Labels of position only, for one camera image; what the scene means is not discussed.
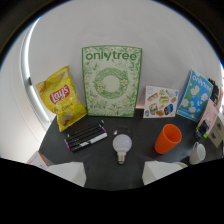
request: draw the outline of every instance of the pink object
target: pink object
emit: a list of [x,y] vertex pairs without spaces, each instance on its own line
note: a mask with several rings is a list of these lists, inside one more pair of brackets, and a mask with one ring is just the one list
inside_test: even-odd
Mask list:
[[205,110],[204,110],[204,113],[203,113],[203,115],[202,115],[202,117],[201,117],[201,120],[200,120],[200,122],[198,123],[198,127],[200,127],[201,124],[202,124],[202,122],[203,122],[205,119],[209,121],[210,126],[209,126],[208,131],[206,132],[207,135],[208,135],[208,134],[210,133],[210,131],[212,130],[212,128],[213,128],[213,126],[214,126],[214,124],[215,124],[215,121],[216,121],[216,119],[217,119],[218,113],[219,113],[219,112],[218,112],[218,110],[217,110],[217,108],[216,108],[215,103],[214,103],[211,99],[209,99],[209,100],[208,100],[208,103],[207,103],[207,106],[206,106],[206,108],[205,108]]

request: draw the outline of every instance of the black marker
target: black marker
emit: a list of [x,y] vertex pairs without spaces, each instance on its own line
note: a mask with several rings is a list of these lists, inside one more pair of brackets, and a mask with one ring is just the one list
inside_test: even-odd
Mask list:
[[65,143],[66,143],[67,146],[74,146],[74,145],[76,145],[75,142],[77,142],[77,141],[79,141],[81,139],[84,139],[86,137],[92,136],[92,135],[94,135],[94,134],[96,134],[98,132],[104,132],[104,133],[106,133],[103,129],[100,128],[100,129],[98,129],[98,130],[96,130],[96,131],[94,131],[92,133],[89,133],[87,135],[82,136],[81,138],[73,138],[72,141],[70,141],[70,142],[67,142],[66,139],[64,139],[64,140],[65,140]]
[[74,152],[74,151],[76,151],[76,150],[78,150],[78,149],[80,149],[80,148],[83,148],[83,147],[85,147],[85,146],[87,146],[87,145],[89,145],[89,144],[93,144],[93,143],[95,143],[95,142],[98,142],[99,140],[101,140],[101,139],[103,139],[103,138],[106,138],[107,137],[107,133],[103,133],[103,134],[101,134],[101,135],[98,135],[98,136],[96,136],[95,138],[92,138],[92,139],[90,139],[90,140],[88,140],[88,141],[86,141],[86,142],[83,142],[83,143],[81,143],[81,144],[79,144],[78,146],[75,146],[75,147],[68,147],[72,152]]
[[81,129],[81,130],[79,130],[79,131],[74,132],[73,134],[70,134],[70,135],[68,134],[68,137],[74,136],[74,135],[76,135],[76,134],[78,134],[78,133],[81,133],[81,132],[83,132],[83,131],[88,130],[89,128],[92,128],[92,127],[95,127],[95,126],[99,126],[99,125],[103,125],[103,124],[104,124],[104,121],[101,120],[100,123],[89,125],[89,126],[87,126],[86,128],[84,128],[84,129]]
[[79,133],[78,135],[75,135],[75,136],[66,138],[66,141],[67,141],[67,142],[73,141],[74,138],[78,138],[78,137],[80,137],[80,136],[82,136],[82,135],[85,135],[85,134],[87,134],[87,133],[90,133],[91,131],[94,131],[94,130],[99,129],[99,128],[102,129],[102,126],[101,126],[100,124],[99,124],[98,127],[96,126],[96,127],[90,128],[90,129],[88,129],[87,131],[85,131],[85,132],[83,132],[83,133]]

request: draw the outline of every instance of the small white box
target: small white box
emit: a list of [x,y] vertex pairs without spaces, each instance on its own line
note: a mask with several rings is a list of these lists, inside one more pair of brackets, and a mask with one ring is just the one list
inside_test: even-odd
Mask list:
[[144,185],[150,184],[181,169],[183,168],[175,163],[158,161],[145,162],[142,174]]
[[27,164],[36,166],[43,170],[46,170],[47,167],[53,165],[51,161],[49,161],[46,157],[44,157],[39,151],[36,151],[30,159],[27,161]]
[[65,180],[73,182],[81,187],[85,185],[86,173],[83,163],[81,162],[70,162],[59,165],[51,165],[46,171],[57,175]]

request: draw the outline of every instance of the snack bag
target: snack bag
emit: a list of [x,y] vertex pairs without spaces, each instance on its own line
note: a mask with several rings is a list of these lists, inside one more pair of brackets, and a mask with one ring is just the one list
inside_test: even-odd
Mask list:
[[73,86],[69,66],[55,72],[36,87],[45,106],[57,114],[60,132],[87,114]]

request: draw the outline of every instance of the lay's logo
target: lay's logo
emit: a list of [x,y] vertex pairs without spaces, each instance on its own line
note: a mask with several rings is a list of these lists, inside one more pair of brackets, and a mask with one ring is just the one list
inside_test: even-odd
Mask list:
[[65,99],[70,94],[69,87],[65,84],[65,86],[54,93],[51,93],[50,99],[51,102],[56,104],[58,101]]

